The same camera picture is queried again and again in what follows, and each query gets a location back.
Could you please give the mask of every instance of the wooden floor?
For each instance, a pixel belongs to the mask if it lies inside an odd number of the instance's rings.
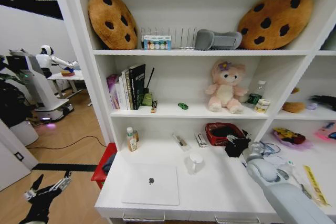
[[[74,95],[70,101],[75,108],[59,122],[37,126],[39,139],[29,147],[63,147],[83,136],[96,136],[104,143],[93,107],[88,107],[90,98],[86,90]],[[31,153],[40,163],[98,164],[104,152],[96,139],[88,137],[63,150],[32,149]],[[64,172],[33,170],[31,174],[0,191],[0,223],[17,224],[30,209],[23,193],[41,175],[40,188],[52,185],[64,176]],[[90,181],[92,172],[73,172],[68,188],[54,199],[50,206],[49,224],[85,223],[107,224],[94,209],[100,193],[95,182]]]

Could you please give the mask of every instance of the black book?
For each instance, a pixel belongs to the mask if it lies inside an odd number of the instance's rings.
[[[145,86],[145,70],[146,64],[134,65],[129,69],[134,110],[137,110],[142,103],[143,89]]]

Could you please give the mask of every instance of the shelf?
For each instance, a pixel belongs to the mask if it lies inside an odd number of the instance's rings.
[[[138,110],[113,110],[112,117],[131,118],[218,118],[218,119],[266,119],[268,116],[257,113],[253,109],[244,107],[242,114],[231,114],[227,109],[221,112],[212,112],[205,103],[185,102],[189,109],[182,110],[177,104],[179,102],[158,102],[156,113],[151,113],[151,107],[140,106]]]
[[[323,106],[318,106],[316,110],[307,110],[300,113],[290,113],[280,110],[275,119],[283,120],[336,120],[336,112]]]
[[[319,50],[316,55],[318,55],[318,56],[336,56],[336,51],[335,50]]]
[[[308,50],[93,50],[95,55],[145,55],[145,56],[300,56],[307,55]]]
[[[335,172],[334,164],[336,162],[336,142],[324,141],[314,135],[306,134],[305,132],[297,131],[313,144],[313,147],[308,150],[299,151],[285,145],[282,145],[273,134],[265,134],[262,138],[264,143],[273,143],[281,148],[281,151],[275,155],[284,158],[287,161],[293,161],[296,170],[301,175],[302,179],[310,185],[303,165],[311,168],[317,182],[319,183],[323,194],[325,195],[330,206],[321,207],[321,210],[327,215],[335,215],[336,213],[336,194],[335,192]]]
[[[185,129],[181,137],[191,149],[184,152],[171,133],[165,129],[139,132],[141,137],[138,149],[134,152],[128,150],[124,141],[95,205],[103,216],[120,209],[149,207],[164,209],[167,215],[170,214],[169,210],[274,213],[260,187],[249,177],[240,160],[229,158],[224,147],[209,144],[208,148],[199,148],[194,133]],[[204,160],[204,166],[196,174],[190,174],[185,166],[190,152],[199,153]],[[180,204],[160,206],[122,203],[130,164],[176,166]]]

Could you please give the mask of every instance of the laptop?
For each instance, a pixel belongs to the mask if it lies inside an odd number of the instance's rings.
[[[178,206],[176,166],[130,164],[121,202]]]

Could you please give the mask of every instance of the yellow ruler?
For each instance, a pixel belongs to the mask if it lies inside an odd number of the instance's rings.
[[[311,186],[314,188],[314,191],[316,192],[316,194],[318,195],[320,201],[322,204],[324,204],[325,206],[329,206],[327,199],[325,198],[325,196],[322,193],[322,190],[320,188],[319,183],[316,181],[315,176],[313,174],[313,172],[311,171],[310,167],[307,165],[303,166],[304,169],[306,170],[307,173],[307,177],[309,178],[310,184]]]

